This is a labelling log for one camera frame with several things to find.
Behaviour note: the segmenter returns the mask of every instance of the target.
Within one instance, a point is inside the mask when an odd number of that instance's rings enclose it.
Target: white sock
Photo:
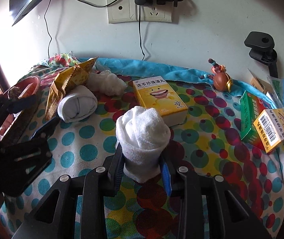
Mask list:
[[[158,175],[158,159],[170,136],[170,129],[154,108],[136,106],[119,117],[116,138],[125,156],[125,175],[138,183]]]

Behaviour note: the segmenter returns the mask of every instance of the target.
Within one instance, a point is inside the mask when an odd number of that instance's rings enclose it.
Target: white cloth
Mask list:
[[[91,115],[98,107],[98,100],[85,86],[75,87],[58,105],[58,115],[65,122],[75,122]]]
[[[90,72],[86,86],[91,91],[101,92],[107,96],[120,96],[127,88],[127,84],[110,70],[102,71],[99,74]]]
[[[158,159],[170,136],[170,129],[154,108],[135,106],[119,117],[116,138],[125,156],[125,175],[138,183],[158,175]]]

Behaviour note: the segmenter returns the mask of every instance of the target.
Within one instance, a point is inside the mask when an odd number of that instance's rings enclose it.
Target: toy figurine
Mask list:
[[[214,88],[220,92],[231,92],[233,85],[233,79],[226,73],[226,67],[224,65],[217,64],[213,59],[209,59],[208,62],[213,66],[212,72],[214,74],[205,74],[200,78],[209,78],[213,80]]]

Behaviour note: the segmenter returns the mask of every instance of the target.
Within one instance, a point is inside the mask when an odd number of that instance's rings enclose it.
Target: electrical outlet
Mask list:
[[[119,0],[107,7],[109,23],[135,22],[137,21],[137,10],[134,0]]]
[[[151,7],[141,8],[141,20],[148,22],[172,22],[173,3],[167,2],[165,5],[157,5],[153,0]]]

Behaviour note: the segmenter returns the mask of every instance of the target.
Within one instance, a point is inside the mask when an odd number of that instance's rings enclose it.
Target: barcode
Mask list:
[[[265,133],[270,141],[273,142],[275,139],[276,139],[276,133],[275,131],[273,130],[272,126],[271,126],[271,123],[268,119],[268,117],[266,117],[265,115],[263,115],[261,118],[260,118],[260,122],[262,124],[262,127],[263,129],[265,130]]]

